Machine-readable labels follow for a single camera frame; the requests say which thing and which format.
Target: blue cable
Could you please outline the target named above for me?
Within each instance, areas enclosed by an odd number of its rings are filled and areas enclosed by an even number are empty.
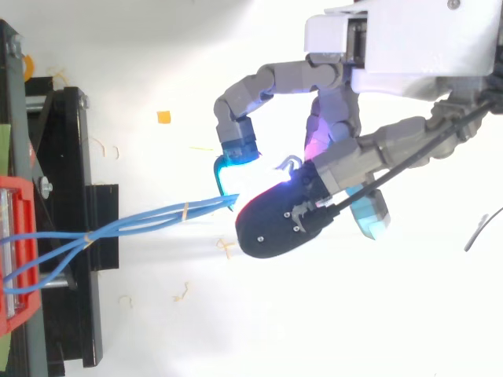
[[[232,196],[220,196],[214,199],[201,200],[200,202],[188,203],[188,210],[186,214],[186,219],[197,218],[205,214],[210,214],[211,212],[228,207],[231,203],[234,203],[237,199],[237,195]],[[144,232],[152,232],[158,229],[166,228],[170,225],[177,224],[182,221],[182,212],[185,207],[185,203],[176,204],[174,206],[163,207],[157,210],[150,210],[143,212],[141,214],[135,214],[127,218],[119,219],[114,221],[92,233],[81,233],[81,232],[37,232],[37,233],[26,233],[19,234],[10,237],[6,237],[0,240],[0,245],[13,242],[18,240],[29,240],[29,239],[40,239],[40,238],[59,238],[59,239],[69,239],[72,242],[61,246],[50,253],[44,254],[41,257],[21,266],[16,271],[13,271],[9,275],[5,276],[3,279],[4,284],[15,277],[19,276],[24,271],[45,262],[51,258],[63,254],[65,251],[71,250],[68,255],[65,256],[63,261],[55,268],[54,271],[46,278],[38,282],[37,284],[25,287],[25,288],[4,288],[6,294],[25,294],[29,292],[36,291],[44,287],[47,283],[53,280],[66,265],[82,250],[89,246],[89,240],[95,241],[99,238],[117,237],[117,236],[130,236],[134,234],[141,234]],[[144,226],[138,229],[121,230],[122,228],[131,228],[141,225],[147,225],[152,223],[157,223],[156,225]]]

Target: white background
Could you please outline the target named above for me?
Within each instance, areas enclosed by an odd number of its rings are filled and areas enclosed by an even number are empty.
[[[302,60],[305,20],[342,4],[0,0],[0,17],[24,35],[35,75],[64,69],[90,96],[90,134],[107,149],[90,142],[93,181],[119,184],[126,216],[216,196],[215,99],[265,63]],[[253,115],[263,155],[302,154],[312,96]],[[364,132],[430,107],[363,95]],[[162,110],[171,124],[157,123]],[[100,274],[105,356],[87,370],[68,362],[67,375],[503,375],[503,218],[463,252],[481,216],[503,206],[502,122],[488,116],[452,157],[385,185],[392,223],[379,242],[347,211],[267,261],[237,247],[228,261],[215,246],[235,242],[225,210],[121,239],[120,269]]]

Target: black cable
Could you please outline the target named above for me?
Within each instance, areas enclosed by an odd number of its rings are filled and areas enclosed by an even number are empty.
[[[489,224],[496,216],[498,216],[501,212],[503,212],[503,208],[501,208],[500,210],[498,210],[495,214],[493,214],[486,222],[484,222],[477,230],[476,232],[473,234],[472,238],[468,241],[468,243],[466,244],[466,246],[464,247],[464,251],[468,252],[474,242],[477,240],[477,237],[480,236],[480,233],[482,233],[482,231],[484,230],[484,228],[486,228],[487,224]]]
[[[363,199],[366,197],[368,194],[370,194],[373,190],[378,189],[381,185],[385,184],[386,182],[390,181],[392,178],[396,177],[399,175],[401,172],[404,170],[408,169],[411,167],[414,163],[417,163],[418,161],[422,160],[424,157],[426,157],[431,151],[433,151],[435,148],[437,148],[439,145],[441,145],[445,140],[447,140],[449,137],[453,136],[460,130],[462,130],[464,127],[466,127],[468,124],[471,122],[484,117],[489,110],[494,106],[493,103],[487,103],[470,114],[464,116],[463,118],[456,120],[453,122],[453,124],[445,129],[442,133],[440,133],[436,138],[434,138],[432,141],[427,143],[423,148],[421,148],[419,151],[411,155],[408,159],[405,161],[399,163],[396,167],[388,171],[385,175],[383,175],[381,178],[377,178],[374,182],[368,184],[364,188],[362,188],[360,191],[356,192],[355,194],[351,195],[349,198],[343,200],[339,204],[331,205],[327,207],[329,214],[332,217],[335,217],[339,215],[339,213],[345,209],[348,208],[352,203]]]

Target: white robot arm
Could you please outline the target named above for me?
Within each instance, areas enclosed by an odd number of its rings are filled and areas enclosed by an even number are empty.
[[[356,2],[307,21],[306,60],[265,65],[231,86],[215,104],[227,164],[259,157],[247,115],[274,94],[318,91],[308,119],[307,161],[288,184],[242,210],[236,223],[241,248],[259,258],[282,254],[314,238],[348,203],[364,234],[374,238],[389,214],[373,173],[396,175],[398,168],[445,158],[476,135],[490,109],[479,102],[494,69],[500,19],[501,0]],[[365,91],[428,101],[450,95],[435,103],[428,120],[405,119],[361,137],[358,94]],[[321,121],[330,143],[313,151],[310,139],[321,132]],[[319,206],[343,190],[352,201]]]

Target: red container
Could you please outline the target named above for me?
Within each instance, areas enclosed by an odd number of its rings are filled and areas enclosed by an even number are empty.
[[[23,178],[0,177],[0,189],[8,189],[12,197],[13,233],[36,232],[33,184]],[[15,242],[15,266],[20,267],[38,257],[36,240]],[[3,253],[0,253],[0,266]],[[35,291],[16,296],[16,309],[12,317],[7,315],[6,294],[3,293],[4,270],[0,269],[0,335],[11,332],[26,322],[40,308],[40,292]],[[16,278],[18,288],[29,287],[39,281],[39,268],[21,273]]]

